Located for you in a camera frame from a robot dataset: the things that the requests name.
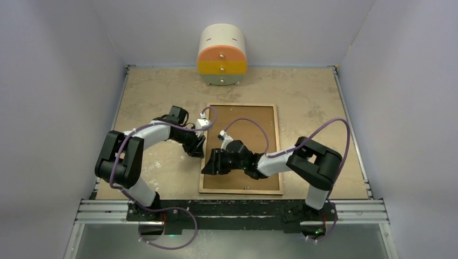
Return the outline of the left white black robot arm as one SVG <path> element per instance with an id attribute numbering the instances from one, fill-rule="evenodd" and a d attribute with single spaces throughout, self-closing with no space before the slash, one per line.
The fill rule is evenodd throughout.
<path id="1" fill-rule="evenodd" d="M 191 127 L 187 127 L 188 119 L 187 110 L 172 106 L 168 114 L 144 126 L 125 132 L 109 131 L 105 137 L 95 176 L 140 206 L 140 214 L 149 221 L 160 216 L 161 205 L 158 192 L 141 177 L 143 153 L 159 142 L 172 140 L 180 144 L 188 156 L 203 158 L 204 132 L 211 128 L 213 121 L 204 111 Z"/>

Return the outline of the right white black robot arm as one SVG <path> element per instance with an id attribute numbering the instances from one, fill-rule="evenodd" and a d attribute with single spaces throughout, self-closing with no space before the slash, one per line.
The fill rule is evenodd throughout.
<path id="1" fill-rule="evenodd" d="M 293 147 L 274 153 L 254 153 L 240 140 L 224 140 L 220 148 L 213 148 L 202 174 L 225 175 L 242 170 L 255 180 L 293 171 L 309 183 L 303 205 L 304 215 L 315 220 L 345 164 L 347 154 L 340 154 L 311 138 L 299 137 Z"/>

